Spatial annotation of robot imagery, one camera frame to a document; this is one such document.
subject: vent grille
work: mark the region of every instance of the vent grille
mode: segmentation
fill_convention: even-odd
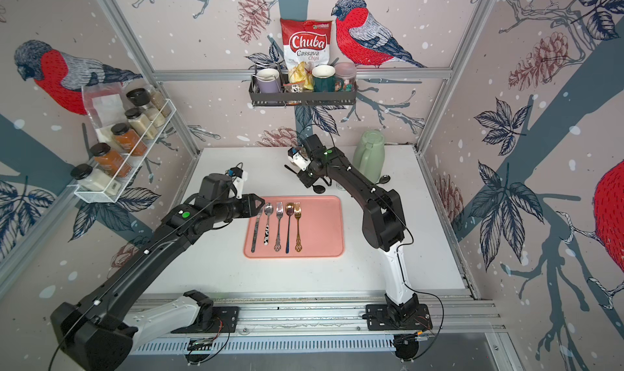
[[[219,337],[212,348],[202,348],[193,354],[218,351],[227,337]],[[221,353],[311,353],[311,352],[372,352],[394,351],[394,336],[277,336],[277,337],[230,337]],[[184,355],[195,338],[157,338],[132,352],[132,355]]]

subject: white table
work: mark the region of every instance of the white table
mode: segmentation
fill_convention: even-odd
[[[354,147],[343,148],[351,157]],[[201,153],[184,198],[198,192],[204,176],[223,173],[243,162],[249,172],[243,193],[259,196],[315,195],[287,169],[287,148],[206,148]],[[415,237],[403,247],[411,284],[420,290],[464,290],[450,246],[411,146],[386,146],[383,186],[401,195],[406,224]],[[362,235],[362,209],[335,186],[324,195],[342,203],[344,254],[339,258],[246,258],[243,245],[248,219],[235,219],[210,231],[171,263],[145,291],[179,296],[196,289],[213,297],[379,296],[384,294],[382,256]]]

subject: black jar lid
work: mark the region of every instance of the black jar lid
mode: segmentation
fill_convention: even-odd
[[[88,164],[80,164],[69,173],[75,180],[82,180],[93,172],[93,167]]]
[[[125,96],[137,107],[144,106],[150,102],[150,94],[142,87],[131,90]]]
[[[99,157],[107,154],[109,151],[111,151],[111,148],[108,144],[96,143],[95,145],[91,146],[90,151],[91,154],[93,154],[95,157]]]
[[[128,111],[124,112],[125,117],[127,117],[128,119],[136,119],[137,117],[141,116],[141,110],[139,110],[138,108],[130,108]]]
[[[110,132],[114,135],[124,135],[129,129],[130,127],[126,123],[117,123],[110,128]]]

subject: knife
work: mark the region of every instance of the knife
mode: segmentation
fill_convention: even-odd
[[[256,252],[256,238],[258,238],[258,226],[260,225],[260,217],[262,216],[264,204],[260,208],[258,215],[256,215],[256,227],[253,228],[253,240],[252,240],[252,253]]]

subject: pink tray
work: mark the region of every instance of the pink tray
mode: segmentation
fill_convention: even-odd
[[[247,258],[337,258],[345,251],[343,211],[337,196],[270,196],[263,199],[273,205],[273,213],[269,219],[271,222],[269,244],[264,244],[267,216],[262,214],[256,238],[256,251],[252,253],[256,218],[250,219],[243,250]],[[279,252],[274,249],[277,237],[277,202],[284,205],[284,216],[279,231],[281,244]],[[286,254],[288,235],[286,204],[290,202],[301,204],[299,233],[302,249],[300,252],[294,250],[297,243],[297,220],[293,215],[290,221],[290,250]]]

